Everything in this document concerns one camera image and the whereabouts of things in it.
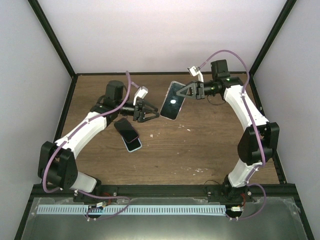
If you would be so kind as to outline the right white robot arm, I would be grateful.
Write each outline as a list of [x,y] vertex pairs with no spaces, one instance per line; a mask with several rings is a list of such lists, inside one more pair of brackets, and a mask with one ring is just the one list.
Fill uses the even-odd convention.
[[232,202],[240,196],[254,173],[275,155],[280,127],[258,110],[240,78],[231,76],[225,59],[213,61],[210,65],[212,80],[204,81],[200,68],[192,66],[188,71],[198,80],[190,82],[176,94],[196,100],[220,95],[238,117],[243,128],[243,135],[237,146],[239,159],[222,183],[223,198]]

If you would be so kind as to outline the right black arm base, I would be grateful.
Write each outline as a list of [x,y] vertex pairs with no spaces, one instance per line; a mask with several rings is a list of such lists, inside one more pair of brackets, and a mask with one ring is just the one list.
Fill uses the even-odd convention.
[[211,184],[204,187],[204,192],[213,202],[237,203],[248,200],[249,197],[245,193],[245,188],[226,188],[223,185]]

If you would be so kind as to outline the black phone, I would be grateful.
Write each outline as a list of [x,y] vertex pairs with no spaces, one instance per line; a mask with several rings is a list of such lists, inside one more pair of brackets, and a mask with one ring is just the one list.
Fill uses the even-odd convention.
[[160,116],[169,120],[176,120],[185,100],[183,96],[177,95],[177,91],[185,86],[185,84],[177,81],[170,83],[160,110]]

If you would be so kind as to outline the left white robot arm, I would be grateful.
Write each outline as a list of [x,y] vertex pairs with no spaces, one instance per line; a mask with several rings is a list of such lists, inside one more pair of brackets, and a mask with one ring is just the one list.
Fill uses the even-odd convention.
[[85,118],[69,133],[55,142],[46,141],[40,150],[38,176],[46,193],[59,190],[84,192],[89,201],[97,202],[102,196],[100,180],[78,171],[76,159],[82,149],[101,131],[106,129],[118,115],[132,116],[143,123],[159,117],[158,109],[144,98],[149,92],[138,86],[133,100],[129,100],[131,87],[118,80],[111,80],[96,104]]

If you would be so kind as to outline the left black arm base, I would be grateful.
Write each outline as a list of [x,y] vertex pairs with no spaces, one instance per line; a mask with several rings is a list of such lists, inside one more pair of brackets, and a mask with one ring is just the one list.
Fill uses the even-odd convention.
[[96,187],[93,192],[87,192],[83,194],[82,192],[78,192],[77,195],[73,197],[74,202],[82,202],[85,204],[93,204],[99,202],[107,202],[108,204],[115,203],[116,199],[102,199],[100,197],[113,197],[113,193],[105,191],[101,187]]

